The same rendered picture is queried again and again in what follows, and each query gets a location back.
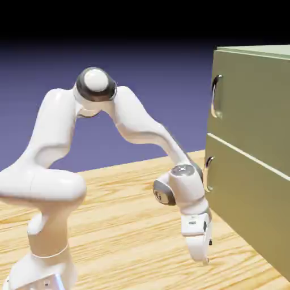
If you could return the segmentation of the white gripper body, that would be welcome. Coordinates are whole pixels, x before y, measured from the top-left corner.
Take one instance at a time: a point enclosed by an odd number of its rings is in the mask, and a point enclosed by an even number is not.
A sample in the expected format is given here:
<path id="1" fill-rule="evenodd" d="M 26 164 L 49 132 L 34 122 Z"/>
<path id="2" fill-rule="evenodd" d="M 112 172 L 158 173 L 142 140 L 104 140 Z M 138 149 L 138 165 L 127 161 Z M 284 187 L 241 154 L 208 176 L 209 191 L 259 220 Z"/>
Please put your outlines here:
<path id="1" fill-rule="evenodd" d="M 208 257 L 208 248 L 212 244 L 212 224 L 209 223 L 204 234 L 185 237 L 185 241 L 192 259 L 195 262 L 202 262 Z"/>

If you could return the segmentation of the olive green cabinet door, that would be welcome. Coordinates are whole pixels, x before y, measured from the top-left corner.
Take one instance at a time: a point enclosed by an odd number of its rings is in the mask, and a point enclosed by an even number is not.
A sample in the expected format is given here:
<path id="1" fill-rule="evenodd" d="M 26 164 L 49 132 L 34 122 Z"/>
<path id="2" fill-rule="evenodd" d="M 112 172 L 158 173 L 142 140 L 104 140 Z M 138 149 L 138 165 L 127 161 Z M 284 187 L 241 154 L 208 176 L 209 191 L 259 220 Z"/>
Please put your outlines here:
<path id="1" fill-rule="evenodd" d="M 290 157 L 268 165 L 209 133 L 210 207 L 290 281 Z"/>
<path id="2" fill-rule="evenodd" d="M 220 47 L 212 81 L 221 74 L 208 132 L 268 165 L 290 157 L 290 45 Z"/>

